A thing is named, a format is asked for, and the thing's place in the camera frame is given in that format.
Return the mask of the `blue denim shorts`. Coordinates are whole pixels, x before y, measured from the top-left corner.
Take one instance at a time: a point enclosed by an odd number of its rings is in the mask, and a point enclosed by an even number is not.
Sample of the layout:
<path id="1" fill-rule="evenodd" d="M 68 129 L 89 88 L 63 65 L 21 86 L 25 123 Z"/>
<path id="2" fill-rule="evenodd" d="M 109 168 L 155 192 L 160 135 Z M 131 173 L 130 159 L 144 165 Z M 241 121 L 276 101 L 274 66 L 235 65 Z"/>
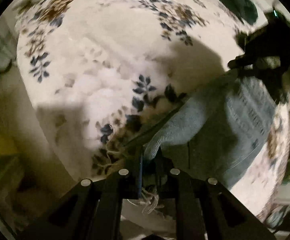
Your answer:
<path id="1" fill-rule="evenodd" d="M 108 174 L 123 151 L 144 146 L 144 158 L 159 152 L 180 161 L 191 176 L 216 177 L 232 188 L 268 139 L 276 91 L 252 71 L 227 72 L 193 93 L 164 93 L 150 77 L 135 81 L 130 114 L 118 111 L 99 128 L 102 148 L 93 167 Z"/>

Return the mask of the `floral bed cover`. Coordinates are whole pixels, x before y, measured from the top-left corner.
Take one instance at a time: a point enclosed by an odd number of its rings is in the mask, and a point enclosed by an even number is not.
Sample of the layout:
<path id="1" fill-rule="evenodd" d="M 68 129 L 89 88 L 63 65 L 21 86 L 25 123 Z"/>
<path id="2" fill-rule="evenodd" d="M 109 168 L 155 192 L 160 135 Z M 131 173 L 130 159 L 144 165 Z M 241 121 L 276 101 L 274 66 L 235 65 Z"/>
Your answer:
<path id="1" fill-rule="evenodd" d="M 253 25 L 220 0 L 21 0 L 15 6 L 20 74 L 44 136 L 71 179 L 87 184 L 114 172 L 126 175 L 143 157 L 140 195 L 123 200 L 124 228 L 175 236 L 174 200 L 160 199 L 157 190 L 157 156 L 189 173 L 162 152 L 147 161 L 140 144 L 123 151 L 108 174 L 99 173 L 93 167 L 102 148 L 99 128 L 118 111 L 131 113 L 140 75 L 150 77 L 159 94 L 166 85 L 191 94 L 237 72 L 227 66 L 244 53 L 236 34 L 268 22 L 266 9 L 251 1 L 258 13 Z M 275 105 L 268 139 L 244 176 L 232 188 L 214 177 L 261 222 L 270 214 L 290 148 L 289 102 Z"/>

